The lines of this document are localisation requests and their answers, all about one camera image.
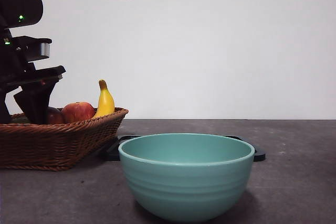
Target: ceramic bowl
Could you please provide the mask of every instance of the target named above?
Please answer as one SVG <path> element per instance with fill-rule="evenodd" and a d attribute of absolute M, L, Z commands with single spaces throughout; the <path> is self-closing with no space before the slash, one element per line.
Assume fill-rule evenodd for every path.
<path fill-rule="evenodd" d="M 252 145 L 209 134 L 156 134 L 120 144 L 128 186 L 138 203 L 170 221 L 205 221 L 232 207 L 244 192 Z"/>

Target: gray countertop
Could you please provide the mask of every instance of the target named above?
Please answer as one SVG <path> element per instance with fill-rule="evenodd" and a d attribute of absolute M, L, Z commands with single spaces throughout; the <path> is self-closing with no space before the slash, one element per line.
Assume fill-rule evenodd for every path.
<path fill-rule="evenodd" d="M 118 135 L 238 135 L 266 151 L 238 203 L 207 223 L 336 223 L 336 121 L 124 120 Z M 131 195 L 97 152 L 63 172 L 0 170 L 1 224 L 169 223 Z"/>

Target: apple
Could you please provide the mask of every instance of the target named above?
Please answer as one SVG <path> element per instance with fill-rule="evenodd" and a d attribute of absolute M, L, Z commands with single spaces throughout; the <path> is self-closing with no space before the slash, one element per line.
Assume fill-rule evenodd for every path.
<path fill-rule="evenodd" d="M 64 122 L 64 118 L 62 113 L 54 107 L 47 108 L 47 124 L 62 124 Z"/>
<path fill-rule="evenodd" d="M 92 118 L 95 111 L 88 102 L 73 102 L 64 106 L 61 113 L 65 123 L 73 123 Z"/>

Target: yellow banana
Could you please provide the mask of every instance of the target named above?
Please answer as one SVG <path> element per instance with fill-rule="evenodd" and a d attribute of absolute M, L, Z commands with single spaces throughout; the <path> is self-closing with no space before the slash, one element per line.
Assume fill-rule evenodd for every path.
<path fill-rule="evenodd" d="M 114 113 L 114 100 L 109 90 L 107 89 L 106 82 L 99 80 L 100 95 L 98 101 L 97 112 L 92 118 Z"/>

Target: woven basket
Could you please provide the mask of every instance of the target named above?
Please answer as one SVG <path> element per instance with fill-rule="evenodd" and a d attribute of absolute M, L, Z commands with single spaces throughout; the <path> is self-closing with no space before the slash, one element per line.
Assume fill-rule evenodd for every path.
<path fill-rule="evenodd" d="M 75 123 L 0 124 L 0 168 L 68 170 L 113 138 L 128 110 Z M 12 115 L 12 119 L 24 114 Z"/>

